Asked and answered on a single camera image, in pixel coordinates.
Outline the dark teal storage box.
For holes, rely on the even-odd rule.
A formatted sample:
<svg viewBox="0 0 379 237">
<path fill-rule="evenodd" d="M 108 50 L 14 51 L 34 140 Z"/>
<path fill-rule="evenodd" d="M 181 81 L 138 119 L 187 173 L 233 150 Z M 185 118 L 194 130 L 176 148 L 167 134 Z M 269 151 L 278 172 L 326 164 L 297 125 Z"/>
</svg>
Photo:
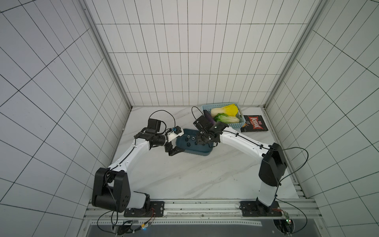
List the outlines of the dark teal storage box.
<svg viewBox="0 0 379 237">
<path fill-rule="evenodd" d="M 208 156 L 213 150 L 213 144 L 200 144 L 195 145 L 195 142 L 198 142 L 198 135 L 200 132 L 194 129 L 184 128 L 184 135 L 176 139 L 176 146 L 185 149 L 185 153 L 199 155 L 199 156 Z M 185 142 L 187 136 L 190 136 L 188 142 Z"/>
</svg>

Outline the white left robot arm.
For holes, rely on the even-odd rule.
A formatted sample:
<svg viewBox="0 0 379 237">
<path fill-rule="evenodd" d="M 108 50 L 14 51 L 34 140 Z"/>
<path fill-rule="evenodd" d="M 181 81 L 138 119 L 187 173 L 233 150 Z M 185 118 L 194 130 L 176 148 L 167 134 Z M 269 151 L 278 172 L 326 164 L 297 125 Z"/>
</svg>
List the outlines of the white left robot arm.
<svg viewBox="0 0 379 237">
<path fill-rule="evenodd" d="M 115 212 L 129 209 L 142 212 L 151 210 L 150 195 L 132 192 L 127 172 L 141 156 L 155 147 L 164 147 L 169 156 L 184 151 L 172 145 L 174 139 L 184 135 L 183 129 L 176 126 L 160 132 L 162 123 L 157 119 L 148 119 L 147 127 L 134 136 L 129 149 L 108 168 L 99 168 L 96 171 L 91 199 L 94 207 Z"/>
</svg>

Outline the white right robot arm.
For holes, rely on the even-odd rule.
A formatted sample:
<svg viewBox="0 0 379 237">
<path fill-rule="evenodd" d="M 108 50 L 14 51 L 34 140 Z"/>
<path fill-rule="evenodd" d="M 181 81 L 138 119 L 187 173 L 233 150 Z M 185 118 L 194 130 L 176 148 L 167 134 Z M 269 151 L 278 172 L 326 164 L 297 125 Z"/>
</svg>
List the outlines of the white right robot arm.
<svg viewBox="0 0 379 237">
<path fill-rule="evenodd" d="M 205 116 L 197 118 L 193 125 L 198 129 L 197 142 L 201 145 L 222 143 L 229 145 L 260 164 L 258 176 L 261 187 L 257 197 L 257 205 L 271 208 L 276 199 L 277 190 L 287 169 L 282 147 L 253 140 L 237 132 L 223 122 L 210 122 Z"/>
</svg>

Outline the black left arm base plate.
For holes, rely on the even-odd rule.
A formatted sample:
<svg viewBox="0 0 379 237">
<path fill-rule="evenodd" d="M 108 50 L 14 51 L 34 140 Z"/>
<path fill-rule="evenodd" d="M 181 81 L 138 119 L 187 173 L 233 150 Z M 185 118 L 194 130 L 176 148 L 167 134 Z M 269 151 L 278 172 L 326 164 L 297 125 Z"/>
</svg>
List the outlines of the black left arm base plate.
<svg viewBox="0 0 379 237">
<path fill-rule="evenodd" d="M 127 208 L 124 217 L 162 217 L 164 207 L 163 201 L 148 201 L 142 208 Z"/>
</svg>

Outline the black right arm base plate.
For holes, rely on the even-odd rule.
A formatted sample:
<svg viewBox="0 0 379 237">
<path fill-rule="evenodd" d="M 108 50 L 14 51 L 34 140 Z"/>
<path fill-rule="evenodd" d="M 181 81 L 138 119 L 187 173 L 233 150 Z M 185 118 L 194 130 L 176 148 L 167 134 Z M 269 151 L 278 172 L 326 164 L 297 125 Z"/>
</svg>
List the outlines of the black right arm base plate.
<svg viewBox="0 0 379 237">
<path fill-rule="evenodd" d="M 278 208 L 277 201 L 266 206 L 259 200 L 241 201 L 239 206 L 243 217 L 282 217 L 282 211 L 278 211 Z"/>
</svg>

